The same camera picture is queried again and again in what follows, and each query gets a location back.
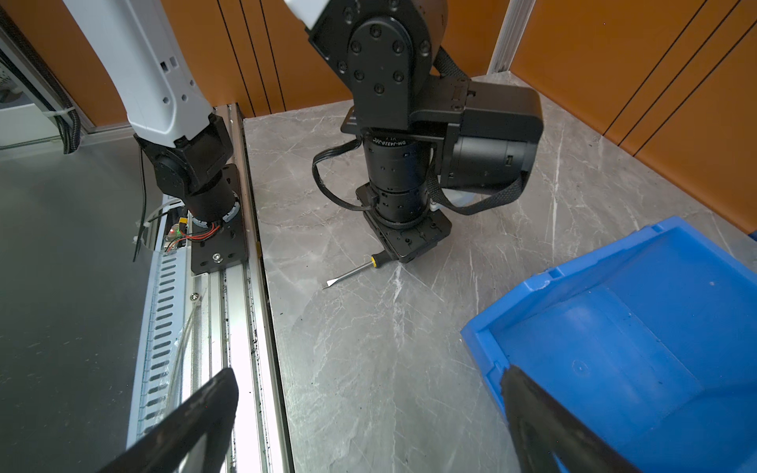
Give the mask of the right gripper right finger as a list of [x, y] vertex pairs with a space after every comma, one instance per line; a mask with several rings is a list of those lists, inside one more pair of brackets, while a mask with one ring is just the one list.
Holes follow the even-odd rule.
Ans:
[[501, 380], [509, 431], [522, 472], [636, 472], [519, 367]]

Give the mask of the black yellow screwdriver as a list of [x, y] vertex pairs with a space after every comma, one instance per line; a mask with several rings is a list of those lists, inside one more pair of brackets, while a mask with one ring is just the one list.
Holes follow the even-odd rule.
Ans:
[[350, 271], [340, 276], [327, 280], [324, 283], [323, 288], [329, 289], [333, 287], [334, 285], [338, 284], [339, 282], [344, 281], [350, 277], [353, 277], [363, 271], [366, 271], [369, 269], [378, 269], [386, 265], [388, 262], [391, 262], [392, 260], [393, 260], [392, 256], [386, 250], [383, 250], [379, 253], [375, 253], [370, 257], [368, 262], [360, 266], [357, 266], [354, 269], [351, 269]]

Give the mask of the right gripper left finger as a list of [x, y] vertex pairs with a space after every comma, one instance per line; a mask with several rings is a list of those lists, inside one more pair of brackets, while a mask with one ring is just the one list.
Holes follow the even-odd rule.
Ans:
[[104, 472], [219, 472], [226, 460], [239, 402], [231, 368], [202, 388]]

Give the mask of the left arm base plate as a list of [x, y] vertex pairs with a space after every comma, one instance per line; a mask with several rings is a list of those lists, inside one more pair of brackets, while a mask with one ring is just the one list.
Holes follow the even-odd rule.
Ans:
[[216, 232], [192, 242], [191, 271], [195, 275], [225, 270], [248, 261], [248, 237], [242, 212], [240, 173], [235, 165], [226, 165], [220, 179], [208, 192], [189, 197], [188, 208], [196, 233]]

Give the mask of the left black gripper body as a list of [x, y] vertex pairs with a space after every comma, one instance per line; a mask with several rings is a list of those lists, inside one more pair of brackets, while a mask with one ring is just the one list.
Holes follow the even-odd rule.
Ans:
[[434, 248], [451, 233], [451, 221], [440, 210], [432, 211], [425, 185], [407, 192], [388, 192], [366, 183], [356, 189], [362, 204], [372, 204], [364, 217], [384, 250], [408, 263]]

